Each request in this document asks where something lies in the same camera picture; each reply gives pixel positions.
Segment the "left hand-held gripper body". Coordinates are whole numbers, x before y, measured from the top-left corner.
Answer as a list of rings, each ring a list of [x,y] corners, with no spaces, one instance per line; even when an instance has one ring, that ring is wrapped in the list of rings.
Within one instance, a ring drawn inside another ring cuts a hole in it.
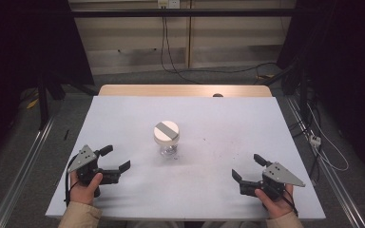
[[[67,172],[70,174],[75,171],[79,182],[84,186],[88,186],[97,173],[103,174],[103,179],[100,183],[101,185],[118,183],[119,178],[121,177],[119,168],[116,170],[104,170],[100,168],[98,166],[98,160],[101,156],[97,157],[95,151],[87,144],[84,145],[79,150],[79,153],[69,162]]]

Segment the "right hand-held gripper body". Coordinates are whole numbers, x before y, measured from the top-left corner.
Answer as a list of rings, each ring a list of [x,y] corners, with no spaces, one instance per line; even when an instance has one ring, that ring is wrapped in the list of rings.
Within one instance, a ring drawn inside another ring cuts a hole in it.
[[[304,187],[305,183],[290,172],[279,162],[259,161],[265,169],[262,171],[262,180],[249,181],[239,177],[240,193],[254,197],[255,190],[261,189],[271,200],[278,200],[285,190],[286,184]]]

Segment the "clear glass jar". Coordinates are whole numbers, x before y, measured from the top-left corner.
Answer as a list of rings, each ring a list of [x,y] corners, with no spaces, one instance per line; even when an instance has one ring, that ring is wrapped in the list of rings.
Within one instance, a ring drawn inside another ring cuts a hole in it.
[[[175,156],[177,153],[178,153],[178,146],[176,144],[162,146],[160,148],[160,154],[165,158],[171,158]]]

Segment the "person's right hand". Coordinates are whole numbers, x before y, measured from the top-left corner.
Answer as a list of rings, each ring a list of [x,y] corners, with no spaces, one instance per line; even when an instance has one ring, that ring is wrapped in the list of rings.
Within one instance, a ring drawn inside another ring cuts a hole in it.
[[[277,219],[294,210],[293,190],[291,184],[286,184],[283,196],[278,200],[271,200],[261,189],[256,189],[255,194],[266,207],[269,218]]]

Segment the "person's left hand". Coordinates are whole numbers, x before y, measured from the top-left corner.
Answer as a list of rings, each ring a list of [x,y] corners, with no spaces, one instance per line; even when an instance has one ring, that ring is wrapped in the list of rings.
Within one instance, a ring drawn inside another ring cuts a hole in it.
[[[84,186],[79,182],[77,173],[73,171],[70,174],[70,200],[82,204],[92,205],[94,201],[94,192],[99,187],[103,179],[103,174],[98,173],[94,176],[88,186]]]

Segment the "white board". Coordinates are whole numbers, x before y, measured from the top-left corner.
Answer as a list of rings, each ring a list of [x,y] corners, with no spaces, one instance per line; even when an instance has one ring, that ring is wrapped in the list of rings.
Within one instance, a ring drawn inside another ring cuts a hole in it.
[[[154,140],[157,123],[178,125],[178,153],[165,158]],[[130,162],[118,183],[95,200],[106,219],[260,220],[258,199],[244,196],[232,178],[260,181],[259,154],[279,162],[304,183],[294,192],[303,220],[325,214],[277,100],[263,98],[118,97],[93,99],[74,148],[113,150],[103,169]]]

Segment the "black metal stand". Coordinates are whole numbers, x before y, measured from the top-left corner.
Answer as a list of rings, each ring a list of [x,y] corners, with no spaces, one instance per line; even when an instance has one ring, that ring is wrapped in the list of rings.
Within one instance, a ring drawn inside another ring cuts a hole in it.
[[[86,85],[77,83],[76,81],[61,75],[56,72],[43,72],[38,76],[38,101],[40,102],[40,126],[39,129],[43,130],[48,124],[49,112],[48,112],[48,95],[49,93],[54,100],[64,100],[66,93],[62,88],[62,85],[70,85],[89,96],[96,96],[99,94],[97,90],[88,88]]]

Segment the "wooden table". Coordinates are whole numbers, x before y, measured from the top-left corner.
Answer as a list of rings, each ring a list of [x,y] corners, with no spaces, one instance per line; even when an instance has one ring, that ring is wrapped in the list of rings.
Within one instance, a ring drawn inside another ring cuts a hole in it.
[[[100,96],[271,97],[265,85],[103,85]]]

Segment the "black curtain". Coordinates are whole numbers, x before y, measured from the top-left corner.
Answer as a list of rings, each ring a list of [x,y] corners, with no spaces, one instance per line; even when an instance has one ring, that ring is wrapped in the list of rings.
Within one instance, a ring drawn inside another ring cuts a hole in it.
[[[339,129],[365,163],[365,0],[296,0],[295,8],[320,10],[321,14],[291,19],[278,66],[292,64],[313,28],[324,23],[312,46],[307,72]]]
[[[69,0],[0,0],[0,142],[21,93],[49,76],[54,85],[91,85],[92,73]]]

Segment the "aluminium floor rail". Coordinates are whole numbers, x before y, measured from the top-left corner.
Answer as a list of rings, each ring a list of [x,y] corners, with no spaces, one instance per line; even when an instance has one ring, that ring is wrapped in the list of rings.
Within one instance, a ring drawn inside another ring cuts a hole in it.
[[[54,121],[54,116],[49,117],[43,127],[38,130],[36,138],[23,161],[20,170],[17,172],[14,181],[10,185],[9,191],[0,203],[0,228],[6,228],[10,215],[29,179],[31,169],[39,157]]]
[[[313,112],[312,107],[308,104],[305,107],[305,111],[310,116],[310,122],[314,123],[317,130],[314,131],[311,127],[307,127],[307,123],[305,122],[305,118],[300,115],[300,105],[296,101],[295,98],[287,98],[287,103],[289,104],[291,110],[293,111],[296,119],[298,120],[298,125],[302,130],[302,134],[305,136],[308,144],[309,137],[311,135],[316,135],[321,138],[321,145],[320,147],[311,146],[311,150],[313,151],[313,155],[315,156],[314,160],[314,167],[318,163],[319,168],[324,173],[325,177],[327,178],[330,186],[332,187],[336,198],[338,199],[339,204],[341,205],[346,217],[350,221],[353,228],[365,228],[365,220],[361,216],[354,200],[352,199],[351,195],[345,189],[345,185],[340,180],[339,176],[337,175],[337,171],[346,171],[349,169],[349,163],[347,159],[343,156],[342,152],[326,137],[322,129],[320,128],[320,124],[318,123],[318,119]],[[341,156],[341,158],[345,161],[346,167],[339,168],[337,165],[333,165],[327,155],[325,154],[322,148],[322,140],[325,139],[329,145],[331,145],[336,152]]]

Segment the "white wall socket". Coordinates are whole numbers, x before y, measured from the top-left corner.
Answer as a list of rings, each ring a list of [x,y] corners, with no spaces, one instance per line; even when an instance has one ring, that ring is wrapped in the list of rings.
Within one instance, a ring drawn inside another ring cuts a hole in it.
[[[159,9],[179,9],[180,7],[180,0],[158,0]]]

